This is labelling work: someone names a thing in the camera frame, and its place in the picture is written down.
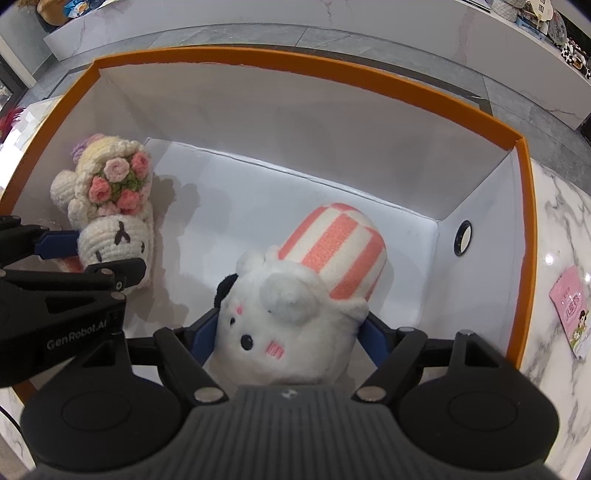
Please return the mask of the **orange cardboard storage box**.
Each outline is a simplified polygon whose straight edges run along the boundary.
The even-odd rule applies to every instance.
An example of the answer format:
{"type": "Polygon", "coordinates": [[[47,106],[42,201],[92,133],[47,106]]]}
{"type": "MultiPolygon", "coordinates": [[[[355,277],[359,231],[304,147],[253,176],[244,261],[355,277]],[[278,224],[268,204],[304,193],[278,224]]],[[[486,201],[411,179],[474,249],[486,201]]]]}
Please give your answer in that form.
{"type": "Polygon", "coordinates": [[[471,329],[513,365],[530,329],[537,248],[522,134],[430,86],[317,54],[183,47],[103,57],[31,106],[1,152],[1,210],[67,228],[54,177],[94,134],[152,159],[155,246],[125,330],[197,319],[243,252],[349,204],[388,261],[370,309],[439,338],[471,329]]]}

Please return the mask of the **pink sticker card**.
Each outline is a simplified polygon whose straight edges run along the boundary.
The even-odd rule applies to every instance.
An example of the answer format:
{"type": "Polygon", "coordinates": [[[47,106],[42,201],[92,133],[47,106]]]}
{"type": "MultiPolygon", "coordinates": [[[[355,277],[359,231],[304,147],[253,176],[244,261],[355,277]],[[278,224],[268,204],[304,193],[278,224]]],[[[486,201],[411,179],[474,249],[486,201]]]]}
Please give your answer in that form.
{"type": "Polygon", "coordinates": [[[550,290],[549,297],[573,355],[584,359],[590,349],[590,307],[586,286],[575,265],[563,272],[550,290]]]}

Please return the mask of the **crochet bunny with flowers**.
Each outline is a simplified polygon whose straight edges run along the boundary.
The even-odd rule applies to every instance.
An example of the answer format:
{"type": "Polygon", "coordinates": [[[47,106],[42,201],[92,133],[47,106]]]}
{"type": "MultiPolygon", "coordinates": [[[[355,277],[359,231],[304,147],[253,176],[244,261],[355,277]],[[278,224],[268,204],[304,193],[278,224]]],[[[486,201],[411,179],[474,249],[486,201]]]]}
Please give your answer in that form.
{"type": "Polygon", "coordinates": [[[151,280],[154,247],[149,201],[152,166],[134,140],[95,134],[72,152],[74,168],[59,172],[50,186],[53,204],[64,212],[79,237],[61,267],[69,271],[140,258],[145,273],[130,291],[151,280]]]}

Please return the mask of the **red feather decoration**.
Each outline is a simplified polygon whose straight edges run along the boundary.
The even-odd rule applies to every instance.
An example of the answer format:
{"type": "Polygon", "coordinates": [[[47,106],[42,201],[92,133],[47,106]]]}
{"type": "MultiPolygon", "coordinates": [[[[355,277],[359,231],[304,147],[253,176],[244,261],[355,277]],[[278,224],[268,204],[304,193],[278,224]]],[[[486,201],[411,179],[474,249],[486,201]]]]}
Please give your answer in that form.
{"type": "Polygon", "coordinates": [[[14,124],[19,120],[22,112],[22,107],[11,108],[0,118],[0,132],[2,136],[7,135],[10,132],[14,124]]]}

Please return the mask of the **white marble tv bench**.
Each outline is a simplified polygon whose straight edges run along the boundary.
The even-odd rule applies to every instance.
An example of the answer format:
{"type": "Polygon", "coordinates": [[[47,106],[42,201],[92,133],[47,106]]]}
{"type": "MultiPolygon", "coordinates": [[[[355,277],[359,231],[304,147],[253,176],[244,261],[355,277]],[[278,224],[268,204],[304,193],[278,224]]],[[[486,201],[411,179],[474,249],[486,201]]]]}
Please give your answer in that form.
{"type": "Polygon", "coordinates": [[[590,83],[559,53],[464,1],[117,1],[68,22],[45,42],[60,60],[151,33],[221,24],[339,30],[417,48],[488,76],[577,128],[590,83]]]}

